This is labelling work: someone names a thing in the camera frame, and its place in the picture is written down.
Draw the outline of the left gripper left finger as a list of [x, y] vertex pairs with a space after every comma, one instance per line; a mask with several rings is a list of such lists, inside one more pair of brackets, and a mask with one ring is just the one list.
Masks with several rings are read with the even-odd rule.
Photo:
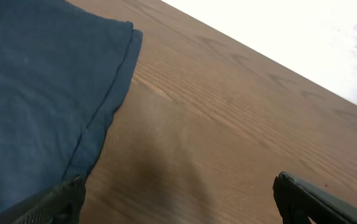
[[76, 176], [0, 213], [0, 224], [78, 224], [85, 179]]

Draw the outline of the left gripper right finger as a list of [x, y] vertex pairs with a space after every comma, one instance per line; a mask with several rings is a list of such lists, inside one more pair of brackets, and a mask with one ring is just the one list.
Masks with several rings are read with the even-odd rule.
[[283, 224], [357, 224], [357, 208], [290, 174], [274, 179], [273, 196]]

